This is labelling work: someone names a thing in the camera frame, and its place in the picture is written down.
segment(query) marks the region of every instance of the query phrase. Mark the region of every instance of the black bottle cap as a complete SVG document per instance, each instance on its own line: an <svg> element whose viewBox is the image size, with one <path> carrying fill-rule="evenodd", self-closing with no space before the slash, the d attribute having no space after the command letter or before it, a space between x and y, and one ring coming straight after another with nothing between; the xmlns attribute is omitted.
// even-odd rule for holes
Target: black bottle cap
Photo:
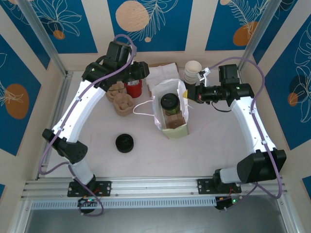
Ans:
<svg viewBox="0 0 311 233"><path fill-rule="evenodd" d="M131 135L121 134L116 139L116 146L118 151L122 153L130 152L134 147L134 141Z"/></svg>
<svg viewBox="0 0 311 233"><path fill-rule="evenodd" d="M165 94L161 98L161 106L165 110L173 110L179 106L179 98L173 93Z"/></svg>

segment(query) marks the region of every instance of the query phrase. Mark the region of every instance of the beige wall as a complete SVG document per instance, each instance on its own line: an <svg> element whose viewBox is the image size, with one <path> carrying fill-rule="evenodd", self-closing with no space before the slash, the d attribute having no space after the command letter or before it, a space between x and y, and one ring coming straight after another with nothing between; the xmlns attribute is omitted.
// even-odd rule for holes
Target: beige wall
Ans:
<svg viewBox="0 0 311 233"><path fill-rule="evenodd" d="M197 60L206 67L227 57L242 56L244 50L205 52L218 1L193 0L185 51L138 52L135 60L149 64L174 61L180 67L184 67L187 61ZM82 4L98 53L60 54L68 70L84 70L88 64L106 54L108 45L114 38L107 0L82 0Z"/></svg>
<svg viewBox="0 0 311 233"><path fill-rule="evenodd" d="M263 69L265 75L269 72L278 57L290 43L301 25L306 21L310 12L310 0L298 0L259 63L259 66ZM252 65L248 65L243 71L242 79L244 82L250 83L253 90L256 92L261 86L261 76ZM305 190L302 178L311 175L311 140L293 150L289 150L266 90L262 92L257 105L260 117L269 136L272 138L278 149L286 151L287 161L281 171L281 175L284 179L287 190L293 198L294 205L306 231L310 232L311 200Z"/></svg>
<svg viewBox="0 0 311 233"><path fill-rule="evenodd" d="M33 179L37 172L38 160L44 146L41 135L43 130L50 126L62 77L53 62L50 62L48 70L42 66L1 7L0 21L0 34L41 83L17 156L0 149L0 183L6 187L0 204L0 232L6 232L20 200L25 181Z"/></svg>

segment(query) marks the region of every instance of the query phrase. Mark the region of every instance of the white string handle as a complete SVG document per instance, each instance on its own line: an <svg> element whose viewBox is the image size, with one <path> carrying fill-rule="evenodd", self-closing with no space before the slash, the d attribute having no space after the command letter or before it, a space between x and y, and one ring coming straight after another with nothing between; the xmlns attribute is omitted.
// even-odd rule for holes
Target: white string handle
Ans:
<svg viewBox="0 0 311 233"><path fill-rule="evenodd" d="M133 109L133 113L134 113L134 114L137 114L137 115L146 115L146 116L152 116L152 117L154 117L155 115L153 115L153 114L136 113L136 112L135 112L135 109L136 109L138 106L143 105L143 104L148 103L148 102L151 102L151 101L153 101L153 100L147 100L147 101L145 101L144 103L140 103L140 104L136 105L136 106L134 107L134 109Z"/></svg>

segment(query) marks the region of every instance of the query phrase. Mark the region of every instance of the white table surface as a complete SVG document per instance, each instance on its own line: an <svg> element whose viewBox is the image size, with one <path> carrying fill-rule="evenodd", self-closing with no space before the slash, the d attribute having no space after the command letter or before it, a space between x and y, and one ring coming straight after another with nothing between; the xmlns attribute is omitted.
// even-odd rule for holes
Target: white table surface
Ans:
<svg viewBox="0 0 311 233"><path fill-rule="evenodd" d="M70 84L64 112L72 101L82 71L75 71ZM218 71L209 75L211 83L218 85ZM149 100L143 81L142 95L136 104ZM137 111L152 113L152 103ZM246 144L235 115L216 111L211 105L189 101L189 135L167 139L155 126L152 116L117 115L113 104L103 97L93 109L81 131L79 141L88 146L86 155L96 177L164 177L210 176L216 169L236 165L246 157ZM215 104L227 110L225 101ZM115 140L122 133L134 139L129 153L120 153ZM64 159L52 151L48 170ZM46 177L71 177L67 166L60 167Z"/></svg>

